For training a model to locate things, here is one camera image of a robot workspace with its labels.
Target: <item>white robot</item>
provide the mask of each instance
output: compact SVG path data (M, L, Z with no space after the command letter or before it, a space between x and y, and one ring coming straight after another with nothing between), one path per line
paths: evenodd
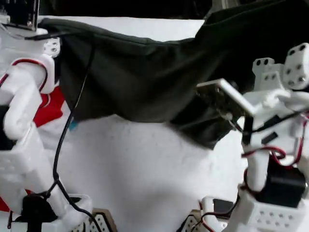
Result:
M14 213L24 218L13 222L11 231L68 232L81 224L86 215L69 205L58 186L51 191L48 204L41 196L28 199L25 191L46 192L54 183L49 153L33 123L42 102L40 92L47 94L55 87L54 60L52 54L44 52L49 41L15 39L10 33L35 36L47 31L0 31L0 196ZM60 46L57 39L52 43ZM88 196L70 197L80 208L92 211ZM43 223L31 218L29 212L34 208L38 212L32 213L41 216Z
M230 212L214 212L214 198L205 197L201 220L189 216L182 232L295 232L302 222L309 198L309 44L289 50L284 65L255 60L253 73L254 90L243 96L224 79L197 86L243 133L248 169ZM239 116L245 116L243 131L235 124ZM293 161L283 165L286 156Z

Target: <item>screw hole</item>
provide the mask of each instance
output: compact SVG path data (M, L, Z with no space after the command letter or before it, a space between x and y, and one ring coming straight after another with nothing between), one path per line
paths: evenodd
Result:
M289 81L288 84L289 84L290 86L293 86L295 83L294 83L293 81Z
M301 45L301 46L299 47L299 50L302 51L302 50L304 50L305 48L306 48L306 45L303 44L303 45Z
M299 82L304 82L306 79L305 79L305 77L304 76L300 76L299 78L298 78L298 81Z

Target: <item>black cable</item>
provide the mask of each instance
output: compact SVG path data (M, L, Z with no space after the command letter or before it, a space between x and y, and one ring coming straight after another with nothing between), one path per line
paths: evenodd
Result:
M288 119L290 119L292 117L295 117L295 116L297 116L299 114L303 114L303 113L305 113L307 111L308 111L308 109L300 110L300 111L295 111L294 113L289 114L287 116L284 116L283 118L280 118L280 119L276 120L275 122L271 121L269 123L265 123L263 126L261 126L258 129L255 129L253 131L244 131L243 133L244 134L253 134L253 133L256 133L256 132L261 132L261 131L267 130L267 129L269 129L269 128L271 128L271 127L273 127L273 126L275 126L275 125L277 125L277 124L279 124L279 123L281 123L281 122L283 122L285 120L288 120Z
M60 32L60 33L55 33L55 34L46 34L46 35L38 35L38 36L33 36L33 37L27 37L27 40L34 40L34 41L39 41L39 40L46 40L46 39L51 39L51 38L54 38L54 37L64 37L64 36L68 36L68 35L74 35L74 34L81 34L82 32ZM62 194L64 195L64 197L67 199L67 201L69 202L69 204L78 212L81 212L81 213L84 213L86 214L88 217L91 218L91 220L94 222L97 230L99 232L102 232L98 222L96 221L95 217L90 213L88 212L87 210L84 210L84 209L81 209L80 207L78 207L73 201L72 199L70 198L70 196L68 195L68 193L66 192L64 186L62 185L61 181L59 180L59 174L57 172L57 167L58 167L58 162L59 162L59 155L60 155L60 151L61 151L61 148L62 148L62 144L63 144L63 141L64 141L64 138L66 136L66 133L69 129L69 126L71 124L71 121L73 119L73 116L74 116L74 112L77 108L77 105L81 99L81 96L82 96L82 93L83 93L83 90L84 90L84 87L85 87L85 83L86 83L86 80L89 76L89 73L90 73L90 68L91 68L91 65L93 63L93 60L94 60L94 57L95 57L95 51L96 51L96 46L95 46L95 42L94 42L94 38L93 38L93 34L91 34L91 37L92 37L92 46L91 46L91 52L90 52L90 56L89 56L89 60L88 60L88 64L86 66L86 72L85 72L85 76L84 76L84 80L83 80L83 83L82 83L82 86L79 90L79 94L78 94L78 97L75 101L75 104L73 106L73 108L71 109L71 112L70 112L70 115L67 119L67 122L64 126L64 129L62 131L62 134L60 136L60 139L59 139L59 142L58 142L58 146L57 146L57 149L56 149L56 154L55 154L55 160L54 160L54 166L53 166L53 178L54 178L54 184L50 187L50 189L46 192L46 197L48 198L52 192L52 190L55 188L55 186L58 185L59 189L61 190Z
M35 35L35 36L30 36L30 37L24 37L25 40L33 40L33 41L41 41L41 40L48 40L52 39L55 37L65 37L69 35L78 35L78 34L88 34L93 36L91 32L88 31L61 31L61 32L56 32L56 33L50 33L50 34L43 34L43 35Z

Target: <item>cloth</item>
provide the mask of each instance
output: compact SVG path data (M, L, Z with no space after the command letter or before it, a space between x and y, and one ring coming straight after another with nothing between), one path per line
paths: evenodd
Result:
M291 47L308 40L302 33L308 15L303 0L262 1L216 12L194 38L165 43L60 19L44 19L40 26L94 34L95 60L75 119L117 114L136 122L170 121L213 148L231 127L196 97L196 84L225 78L242 93L252 89L253 61L272 57L284 62ZM60 87L72 107L91 42L76 35L63 38L63 44Z

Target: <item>wire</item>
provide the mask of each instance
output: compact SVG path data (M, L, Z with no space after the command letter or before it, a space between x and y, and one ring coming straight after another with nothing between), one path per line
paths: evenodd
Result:
M80 98L82 96L82 93L83 93L83 90L84 90L84 86L85 86L85 83L86 83L86 80L89 76L89 73L90 73L90 68L91 68L91 65L93 63L93 60L94 60L94 56L95 56L95 43L93 41L93 38L92 38L92 47L91 47L91 52L90 52L90 57L89 57L89 61L88 61L88 64L86 66L86 72L85 72L85 77L84 77L84 80L83 80L83 83L82 83L82 86L79 90L79 94L78 94L78 97L75 101L75 104L73 106L73 108L71 109L71 112L70 112L70 115L67 119L67 122L64 126L64 129L62 131L62 134L60 136L60 139L59 139L59 143L58 143L58 146L57 146L57 149L56 149L56 154L55 154L55 160L54 160L54 166L53 166L53 178L54 178L54 184L50 187L50 189L47 191L46 193L46 196L49 197L49 195L51 194L52 190L55 188L56 185L58 185L58 187L60 188L61 192L63 193L64 197L67 199L67 201L69 202L69 204L78 212L81 212L81 213L84 213L86 214L88 217L90 217L92 219L92 221L94 222L97 230L99 232L102 232L101 228L99 227L99 224L98 222L96 221L95 217L89 213L88 211L84 210L84 209L81 209L79 208L73 201L72 199L70 198L70 196L68 195L68 193L66 192L64 186L62 185L62 183L60 182L59 180L59 174L57 172L57 166L58 166L58 161L59 161L59 155L60 155L60 151L61 151L61 147L62 147L62 144L63 144L63 141L64 141L64 138L65 138L65 135L68 131L68 128L70 126L70 123L73 119L73 115L74 115L74 112L77 108L77 105L80 101Z
M23 37L23 36L20 36L20 35L15 35L13 33L11 33L3 24L0 24L0 29L2 29L3 31L5 31L9 36L11 36L12 38L14 39L18 39L18 40L32 40L32 41L41 41L41 40L47 40L47 39L51 39L51 38L54 38L54 37L64 37L64 36L68 36L68 35L74 35L74 34L89 34L89 32L87 31L79 31L79 32L59 32L59 33L53 33L53 34L44 34L44 35L36 35L36 36L32 36L32 37ZM91 220L94 222L97 230L99 232L102 232L98 222L96 221L95 217L88 211L84 210L84 209L81 209L79 208L73 201L72 199L70 198L70 196L68 195L68 193L66 192L64 186L62 185L62 183L60 182L59 180L59 174L57 173L57 166L58 166L58 161L59 161L59 155L60 155L60 151L61 151L61 147L62 147L62 144L63 144L63 141L64 141L64 138L65 138L65 135L68 131L68 128L70 126L70 123L73 119L73 115L74 115L74 112L77 108L77 105L80 101L80 98L82 96L82 93L83 93L83 90L84 90L84 86L85 86L85 83L86 83L86 80L89 76L89 73L90 73L90 68L91 68L91 65L93 63L93 60L94 60L94 56L95 56L95 50L96 50L96 47L95 47L95 42L94 42L94 38L93 38L93 34L90 33L90 36L92 38L92 47L91 47L91 52L90 52L90 57L89 57L89 60L88 60L88 64L86 66L86 72L85 72L85 76L84 76L84 80L83 80L83 83L82 83L82 86L80 88L80 91L79 91L79 94L78 94L78 97L76 99L76 102L73 106L73 108L71 109L71 112L70 112L70 115L67 119L67 122L65 124L65 127L63 129L63 132L60 136L60 139L59 139L59 143L58 143L58 146L57 146L57 149L56 149L56 154L55 154L55 160L54 160L54 166L53 166L53 178L54 178L54 183L53 185L50 187L50 189L46 192L46 193L41 193L39 195L43 195L44 198L47 200L49 197L50 197L50 194L52 192L52 190L58 186L59 189L61 190L62 194L64 195L64 197L66 198L66 200L69 202L69 204L78 212L81 212L81 213L84 213L86 214L88 217L91 218ZM16 62L14 62L12 65L17 65L18 63L21 63L21 62L29 62L29 63L34 63L34 64L38 64L40 65L41 67L43 67L45 69L45 72L46 72L46 76L45 76L45 80L43 82L43 84L41 85L40 87L40 90L44 87L46 81L47 81L47 75L48 75L48 72L47 72L47 69L46 67L39 63L38 61L35 61L35 60L31 60L31 59L21 59L21 60L17 60ZM3 82L7 79L9 75L8 74L5 74L1 79L0 79L0 87L1 85L3 84Z
M234 203L234 205L232 206L232 208L230 208L227 212L225 213L216 213L216 212L207 212L207 213L204 213L201 217L201 220L196 223L190 230L190 232L193 232L193 230L199 225L199 224L202 224L209 232L215 232L212 228L210 228L206 222L205 222L205 219L204 217L206 216L216 216L216 217L228 217L232 212L233 210L236 208L236 206L238 205L240 201L240 196L239 194L237 195L237 199L236 199L236 202Z
M305 138L307 122L309 120L308 116L305 116L305 117L306 117L306 120L303 122L302 137L299 139L298 150L297 150L297 153L296 153L296 157L295 157L295 159L293 160L293 162L291 164L283 165L279 161L279 160L282 160L282 159L286 158L286 153L282 149L274 147L274 146L264 146L264 147L258 148L256 150L253 150L253 151L248 151L248 152L243 153L241 155L241 157L242 158L248 158L251 155L253 155L256 151L268 150L268 151L270 151L271 157L276 161L277 164L279 164L282 167L291 168L294 164L299 163L299 161L301 159L301 155L302 155L302 151L303 151L303 146L304 146L304 138Z
M42 82L42 84L40 85L40 88L39 88L39 91L41 92L41 90L44 88L44 86L45 86L45 84L46 84L46 82L47 82L47 78L48 78L48 70L47 70L46 66L45 66L43 63L39 62L39 61L36 61L36 60L33 60L33 59L27 59L27 58L26 58L26 59L19 59L19 60L16 60L16 61L12 64L12 66L15 66L15 65L20 64L20 63L37 64L37 65L41 66L41 67L44 69L44 71L45 71L45 77L44 77L44 80L43 80L43 82Z
M0 29L2 29L5 33L7 33L7 35L12 37L13 39L16 39L16 40L24 40L25 39L24 36L16 35L16 34L10 32L2 23L0 23Z
M39 91L41 92L41 90L44 88L46 82L47 82L47 78L48 78L48 71L47 68L45 67L45 65L39 61L33 60L33 59L28 59L28 58L24 58L24 59L18 59L16 61L14 61L12 63L12 66L16 66L17 64L20 63L31 63L31 64L37 64L39 66L41 66L44 71L45 71L45 77L44 80L42 82L42 84L40 85ZM9 74L5 74L1 79L0 79L0 87L3 85L4 81L9 77Z
M304 110L301 110L301 111L295 111L294 113L292 114L289 114L283 118L280 118L278 120L276 120L275 122L270 122L270 123L265 123L263 126L261 126L260 128L256 129L256 130L253 130L253 131L244 131L243 133L244 134L253 134L253 133L256 133L256 132L261 132L261 131L264 131L264 130L267 130L283 121L286 121L292 117L295 117L297 115L300 115L300 114L303 114L305 112L307 112L309 109L304 109Z
M88 31L61 31L61 32L56 32L56 33L50 33L50 34L43 34L43 35L35 35L35 36L22 36L22 35L17 35L12 32L10 32L2 23L0 23L0 29L2 29L8 36L12 37L13 39L16 40L32 40L32 41L41 41L41 40L48 40L52 39L55 37L65 37L68 35L77 35L77 34L89 34L92 35L91 32Z
M229 124L237 131L243 134L243 129L237 122L233 122L232 120L228 120Z

